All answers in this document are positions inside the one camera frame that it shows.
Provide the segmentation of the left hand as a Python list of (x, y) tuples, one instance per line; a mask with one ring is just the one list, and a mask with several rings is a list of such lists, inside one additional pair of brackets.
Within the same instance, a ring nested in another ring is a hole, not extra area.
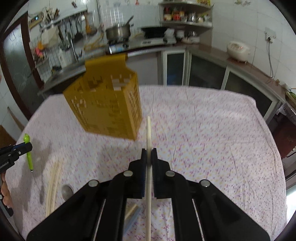
[(1, 173), (1, 193), (3, 195), (3, 203), (5, 206), (12, 208), (13, 207), (13, 202), (11, 198), (10, 191), (8, 189), (7, 183), (6, 183), (6, 173)]

